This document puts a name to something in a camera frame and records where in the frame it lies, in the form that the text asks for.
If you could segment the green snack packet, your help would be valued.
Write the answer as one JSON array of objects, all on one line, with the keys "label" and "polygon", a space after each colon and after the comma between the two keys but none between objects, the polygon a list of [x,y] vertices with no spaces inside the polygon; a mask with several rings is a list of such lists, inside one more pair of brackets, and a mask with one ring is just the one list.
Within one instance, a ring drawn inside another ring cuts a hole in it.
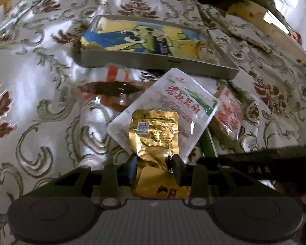
[{"label": "green snack packet", "polygon": [[212,135],[208,128],[206,128],[204,132],[202,133],[199,139],[199,144],[200,144],[200,148],[201,148],[201,151],[204,157],[214,157],[214,158],[218,157],[218,154],[217,154],[217,151],[214,146],[213,139],[212,139]]}]

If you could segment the gold foil snack packet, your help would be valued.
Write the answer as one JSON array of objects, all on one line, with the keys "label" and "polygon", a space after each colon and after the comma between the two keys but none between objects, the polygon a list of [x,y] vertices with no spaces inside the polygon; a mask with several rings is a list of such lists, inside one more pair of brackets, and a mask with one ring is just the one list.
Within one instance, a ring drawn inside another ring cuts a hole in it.
[{"label": "gold foil snack packet", "polygon": [[188,198],[189,186],[179,186],[171,168],[179,153],[176,112],[137,109],[129,126],[130,149],[137,155],[134,193],[142,198]]}]

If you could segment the rice cracker red packet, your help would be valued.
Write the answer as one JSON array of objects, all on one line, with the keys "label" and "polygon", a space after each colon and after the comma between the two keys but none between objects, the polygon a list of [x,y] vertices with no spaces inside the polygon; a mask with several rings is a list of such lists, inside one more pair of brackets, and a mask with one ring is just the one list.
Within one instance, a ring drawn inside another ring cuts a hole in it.
[{"label": "rice cracker red packet", "polygon": [[242,103],[226,86],[217,92],[217,98],[219,106],[209,127],[219,139],[227,143],[236,142],[244,114]]}]

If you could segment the white green bean snack pouch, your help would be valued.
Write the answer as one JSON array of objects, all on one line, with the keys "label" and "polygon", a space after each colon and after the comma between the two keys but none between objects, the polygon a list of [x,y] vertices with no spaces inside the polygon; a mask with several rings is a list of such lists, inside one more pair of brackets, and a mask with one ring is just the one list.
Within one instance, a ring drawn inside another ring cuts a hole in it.
[{"label": "white green bean snack pouch", "polygon": [[187,162],[187,157],[212,120],[218,106],[218,98],[193,77],[172,68],[112,120],[107,126],[107,133],[130,153],[129,126],[134,111],[143,109],[176,112],[179,115],[179,155]]}]

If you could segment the orange clear snack bag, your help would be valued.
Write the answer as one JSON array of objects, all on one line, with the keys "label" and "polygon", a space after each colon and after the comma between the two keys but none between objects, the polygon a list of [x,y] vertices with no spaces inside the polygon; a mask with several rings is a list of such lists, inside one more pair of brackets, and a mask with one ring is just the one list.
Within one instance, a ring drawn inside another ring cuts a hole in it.
[{"label": "orange clear snack bag", "polygon": [[157,77],[143,70],[107,64],[93,68],[77,89],[85,100],[96,100],[118,112],[124,111],[157,81]]}]

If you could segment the nut granola bar packet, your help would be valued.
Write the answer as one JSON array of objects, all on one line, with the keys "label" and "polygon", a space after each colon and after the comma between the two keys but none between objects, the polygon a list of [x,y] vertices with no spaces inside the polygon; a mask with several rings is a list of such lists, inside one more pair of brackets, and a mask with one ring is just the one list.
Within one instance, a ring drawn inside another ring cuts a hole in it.
[{"label": "nut granola bar packet", "polygon": [[208,41],[199,40],[196,44],[197,55],[200,61],[220,65],[215,53],[215,47]]}]

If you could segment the dark blue stick packet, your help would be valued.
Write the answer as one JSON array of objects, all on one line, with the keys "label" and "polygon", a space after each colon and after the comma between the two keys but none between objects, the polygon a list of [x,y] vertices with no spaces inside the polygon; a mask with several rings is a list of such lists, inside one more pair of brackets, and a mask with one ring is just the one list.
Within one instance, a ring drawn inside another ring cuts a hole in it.
[{"label": "dark blue stick packet", "polygon": [[164,36],[153,36],[154,54],[172,56],[167,39]]}]

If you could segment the floral satin bedspread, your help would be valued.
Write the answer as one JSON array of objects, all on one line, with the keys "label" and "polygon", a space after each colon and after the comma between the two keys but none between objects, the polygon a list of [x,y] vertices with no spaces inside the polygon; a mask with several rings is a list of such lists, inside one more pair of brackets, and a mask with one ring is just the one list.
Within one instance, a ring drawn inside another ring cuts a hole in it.
[{"label": "floral satin bedspread", "polygon": [[306,144],[306,67],[252,24],[198,0],[21,0],[0,23],[0,244],[14,240],[12,201],[79,164],[128,158],[106,133],[117,111],[75,89],[107,77],[74,59],[101,14],[202,28],[234,61],[246,111],[234,145],[214,138],[219,154]]}]

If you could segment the grey tray box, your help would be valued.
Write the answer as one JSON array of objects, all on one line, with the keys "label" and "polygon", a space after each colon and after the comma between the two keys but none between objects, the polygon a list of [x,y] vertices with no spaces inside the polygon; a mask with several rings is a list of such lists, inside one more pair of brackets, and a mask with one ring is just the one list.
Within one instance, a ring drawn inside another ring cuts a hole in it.
[{"label": "grey tray box", "polygon": [[[139,18],[139,17],[126,17],[126,16],[113,16],[113,15],[101,15],[113,18],[126,18],[132,20],[147,20],[150,22],[164,22],[150,18]],[[176,26],[182,26],[170,22],[167,24],[173,24]],[[171,68],[178,68],[181,71],[194,76],[206,76],[217,79],[232,80],[237,75],[239,69],[236,64],[227,56],[221,48],[211,39],[211,36],[207,31],[202,29],[195,29],[207,35],[207,38],[211,40],[217,51],[217,57],[219,58],[220,65],[195,61],[183,58],[175,58],[167,55],[157,54],[144,54],[137,52],[125,52],[125,51],[109,51],[109,50],[91,50],[81,48],[81,64],[87,68],[97,68],[104,66],[108,63],[120,64],[129,68],[136,68],[141,70],[153,69],[168,71]]]}]

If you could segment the frog painting tray liner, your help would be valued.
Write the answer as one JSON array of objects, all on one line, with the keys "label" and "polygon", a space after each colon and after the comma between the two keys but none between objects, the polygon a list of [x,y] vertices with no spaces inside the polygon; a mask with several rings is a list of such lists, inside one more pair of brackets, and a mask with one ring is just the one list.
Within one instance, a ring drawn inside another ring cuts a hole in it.
[{"label": "frog painting tray liner", "polygon": [[90,27],[82,34],[80,42],[81,48],[88,50],[154,54],[153,36],[164,36],[167,39],[172,57],[175,58],[200,61],[197,55],[197,42],[204,40],[213,45],[206,34],[195,29],[165,22],[107,16],[101,16],[93,21]]}]

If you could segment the wooden bed frame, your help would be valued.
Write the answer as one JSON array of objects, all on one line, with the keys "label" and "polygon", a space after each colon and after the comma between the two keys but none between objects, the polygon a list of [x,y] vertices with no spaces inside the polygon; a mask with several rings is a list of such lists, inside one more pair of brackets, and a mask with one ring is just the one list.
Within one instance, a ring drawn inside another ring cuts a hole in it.
[{"label": "wooden bed frame", "polygon": [[264,15],[267,13],[267,9],[264,7],[252,1],[244,0],[242,2],[232,4],[227,10],[227,13],[238,16],[254,24],[265,35],[274,39],[292,55],[306,64],[306,50],[280,28],[264,20]]}]

